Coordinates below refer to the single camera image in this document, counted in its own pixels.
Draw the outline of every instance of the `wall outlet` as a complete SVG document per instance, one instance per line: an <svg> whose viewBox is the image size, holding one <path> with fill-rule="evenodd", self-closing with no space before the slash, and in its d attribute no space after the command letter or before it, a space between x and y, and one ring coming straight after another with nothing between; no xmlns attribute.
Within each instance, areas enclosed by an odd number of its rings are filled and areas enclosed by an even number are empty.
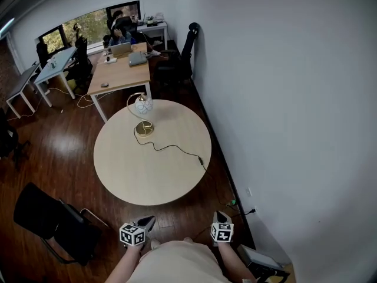
<svg viewBox="0 0 377 283"><path fill-rule="evenodd" d="M252 190L250 190L249 187L246 189L246 194L247 194L248 197L252 197L253 196L252 195Z"/></svg>

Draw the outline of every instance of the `black and white cube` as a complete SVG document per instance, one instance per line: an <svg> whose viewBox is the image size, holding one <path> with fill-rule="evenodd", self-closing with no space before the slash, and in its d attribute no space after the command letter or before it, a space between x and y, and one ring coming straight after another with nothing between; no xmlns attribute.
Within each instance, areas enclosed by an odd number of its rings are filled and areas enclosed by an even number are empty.
<svg viewBox="0 0 377 283"><path fill-rule="evenodd" d="M232 234L232 223L212 223L211 225L211 237L215 242L230 242Z"/></svg>
<svg viewBox="0 0 377 283"><path fill-rule="evenodd" d="M131 246L145 242L145 230L125 223L119 229L120 241Z"/></svg>

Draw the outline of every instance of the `forearm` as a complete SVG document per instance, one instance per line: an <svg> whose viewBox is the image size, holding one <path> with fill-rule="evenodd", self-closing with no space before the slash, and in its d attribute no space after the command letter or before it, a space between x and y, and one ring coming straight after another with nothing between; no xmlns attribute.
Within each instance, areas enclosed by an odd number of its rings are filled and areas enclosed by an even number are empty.
<svg viewBox="0 0 377 283"><path fill-rule="evenodd" d="M141 246L129 246L105 283L126 283L140 259Z"/></svg>
<svg viewBox="0 0 377 283"><path fill-rule="evenodd" d="M219 251L232 282L242 283L242 279L250 279L252 282L256 282L253 274L247 269L229 243L219 242Z"/></svg>

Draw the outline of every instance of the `rectangular table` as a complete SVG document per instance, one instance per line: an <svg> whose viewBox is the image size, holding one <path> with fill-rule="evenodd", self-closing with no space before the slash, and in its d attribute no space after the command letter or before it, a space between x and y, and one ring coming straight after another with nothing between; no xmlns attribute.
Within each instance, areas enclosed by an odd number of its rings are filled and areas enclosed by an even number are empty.
<svg viewBox="0 0 377 283"><path fill-rule="evenodd" d="M135 44L133 45L133 50L134 52L147 52L147 44ZM151 98L152 96L149 86L151 78L148 62L130 67L128 64L128 54L125 54L123 57L118 57L117 62L112 64L104 64L104 61L104 56L98 60L98 65L94 71L87 94L91 96L94 105L106 123L107 118L97 100L97 95L145 85L147 95ZM108 87L102 88L101 84L104 83L108 83Z"/></svg>
<svg viewBox="0 0 377 283"><path fill-rule="evenodd" d="M29 84L30 78L35 74L37 69L40 69L42 71L42 67L40 63L36 63L34 66L30 67L29 69L25 70L19 77L17 83L14 84L14 87L12 91L8 94L8 98L6 99L6 103L9 105L9 107L12 109L14 114L20 119L21 116L19 113L14 109L11 101L13 100L14 97L16 97L18 94L21 95L21 97L24 99L25 103L29 106L30 110L34 113L35 109L33 106L31 106L30 102L28 99L25 97L23 90L26 87L26 84Z"/></svg>
<svg viewBox="0 0 377 283"><path fill-rule="evenodd" d="M49 78L56 77L57 75L60 75L61 79L63 80L64 85L66 86L68 92L70 93L72 99L74 100L76 98L75 94L73 93L72 89L69 87L67 79L64 76L64 68L66 64L70 61L72 56L75 54L77 48L76 47L70 47L67 50L63 50L57 54L54 55L55 60L57 62L57 66L55 68L52 68L47 64L37 79L34 81L34 84L38 88L38 91L42 94L43 98L45 99L46 103L52 107L51 102L47 98L46 94L44 93L43 89L41 88L40 84L47 81Z"/></svg>
<svg viewBox="0 0 377 283"><path fill-rule="evenodd" d="M164 30L165 50L167 50L167 24L166 24L166 22L158 23L157 26L152 26L152 27L148 27L146 24L137 27L138 32L140 32L140 31L149 32L149 31L156 31L156 30L159 30L159 29Z"/></svg>

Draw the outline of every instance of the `ceiling light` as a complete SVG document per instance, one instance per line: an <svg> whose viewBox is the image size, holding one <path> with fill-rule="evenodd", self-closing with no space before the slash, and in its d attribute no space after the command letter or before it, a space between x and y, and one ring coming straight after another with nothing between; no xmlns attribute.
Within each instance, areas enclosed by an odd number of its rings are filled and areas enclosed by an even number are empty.
<svg viewBox="0 0 377 283"><path fill-rule="evenodd" d="M9 21L8 21L8 23L7 24L5 24L4 26L3 26L3 28L2 29L0 29L0 35L12 24L12 22L14 21L14 18L13 19L10 19Z"/></svg>

